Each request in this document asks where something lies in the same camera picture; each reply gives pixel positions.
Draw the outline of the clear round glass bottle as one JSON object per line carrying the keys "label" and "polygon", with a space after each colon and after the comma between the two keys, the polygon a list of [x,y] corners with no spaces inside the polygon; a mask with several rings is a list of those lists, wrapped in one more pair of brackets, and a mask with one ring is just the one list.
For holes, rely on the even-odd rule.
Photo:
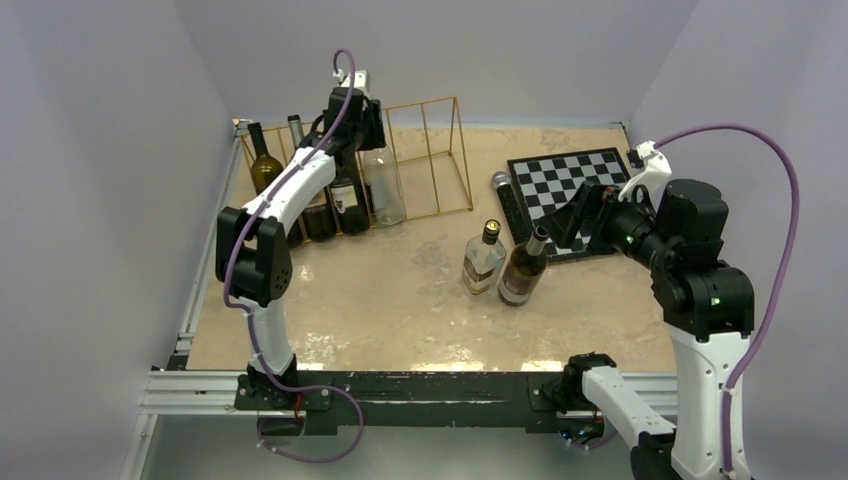
{"label": "clear round glass bottle", "polygon": [[363,156],[365,183],[369,187],[376,223],[381,227],[406,219],[398,163],[388,147],[366,151]]}

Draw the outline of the dark bottle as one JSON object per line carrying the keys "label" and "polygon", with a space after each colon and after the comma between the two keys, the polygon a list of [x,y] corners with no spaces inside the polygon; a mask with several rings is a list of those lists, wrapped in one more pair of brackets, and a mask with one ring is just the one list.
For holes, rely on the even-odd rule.
{"label": "dark bottle", "polygon": [[332,203],[341,231],[345,235],[357,235],[370,228],[370,219],[355,151],[342,150],[335,159],[336,176],[330,184]]}
{"label": "dark bottle", "polygon": [[[261,124],[259,122],[249,123],[247,129],[255,152],[255,160],[250,167],[250,177],[255,194],[259,195],[283,172],[284,167],[277,158],[270,154]],[[302,221],[298,218],[287,234],[288,246],[296,248],[304,242],[304,239],[305,233]]]}

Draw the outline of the green bottle silver cap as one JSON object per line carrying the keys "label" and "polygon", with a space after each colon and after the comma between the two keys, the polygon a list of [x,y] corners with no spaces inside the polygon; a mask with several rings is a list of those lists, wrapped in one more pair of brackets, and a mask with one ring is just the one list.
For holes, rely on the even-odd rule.
{"label": "green bottle silver cap", "polygon": [[[298,149],[305,137],[299,115],[287,117],[290,134],[295,149]],[[325,189],[316,194],[301,215],[306,236],[313,242],[324,242],[337,233],[335,217],[331,211],[329,197]]]}

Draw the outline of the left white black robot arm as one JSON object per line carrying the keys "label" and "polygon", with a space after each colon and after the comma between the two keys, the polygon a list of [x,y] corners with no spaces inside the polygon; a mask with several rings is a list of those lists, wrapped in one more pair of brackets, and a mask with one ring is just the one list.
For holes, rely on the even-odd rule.
{"label": "left white black robot arm", "polygon": [[342,207],[337,219],[360,233],[371,225],[357,154],[385,146],[381,104],[360,86],[336,87],[321,116],[284,169],[240,208],[217,216],[215,274],[224,305],[239,311],[248,329],[251,357],[239,381],[247,398],[272,408],[293,406],[306,392],[287,338],[282,297],[293,274],[287,236],[317,195],[328,192]]}

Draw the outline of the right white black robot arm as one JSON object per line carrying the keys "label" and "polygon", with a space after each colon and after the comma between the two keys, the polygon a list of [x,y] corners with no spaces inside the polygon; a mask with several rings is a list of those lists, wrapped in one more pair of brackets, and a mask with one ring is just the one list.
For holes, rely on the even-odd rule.
{"label": "right white black robot arm", "polygon": [[674,421],[629,387],[606,354],[572,356],[542,396],[563,411],[598,410],[630,451],[637,479],[747,479],[735,368],[754,331],[754,290],[741,270],[719,257],[729,208],[714,186],[669,182],[658,206],[645,187],[582,184],[537,224],[559,247],[590,228],[588,251],[619,252],[648,269],[673,345],[677,376]]}

